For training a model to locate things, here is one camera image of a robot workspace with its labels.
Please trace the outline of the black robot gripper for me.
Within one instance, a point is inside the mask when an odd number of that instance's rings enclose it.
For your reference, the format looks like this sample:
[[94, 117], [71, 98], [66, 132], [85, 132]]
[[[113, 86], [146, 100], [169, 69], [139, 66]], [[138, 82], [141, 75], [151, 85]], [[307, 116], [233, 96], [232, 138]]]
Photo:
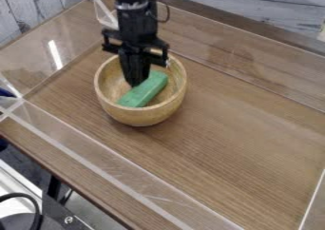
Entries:
[[[118, 9], [118, 30], [103, 29], [103, 50], [119, 55], [125, 80], [138, 86], [147, 78], [150, 65], [168, 66], [169, 44], [158, 37], [158, 6]], [[133, 70], [137, 59], [137, 74]]]

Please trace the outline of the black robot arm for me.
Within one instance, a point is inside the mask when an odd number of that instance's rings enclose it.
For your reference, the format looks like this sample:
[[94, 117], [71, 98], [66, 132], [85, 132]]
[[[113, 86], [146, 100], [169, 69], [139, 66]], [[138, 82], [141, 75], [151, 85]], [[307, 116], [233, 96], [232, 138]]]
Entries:
[[157, 0], [115, 0], [118, 30], [103, 28], [103, 50], [119, 57], [122, 73], [130, 86], [150, 75], [153, 65], [168, 67], [170, 45], [158, 36]]

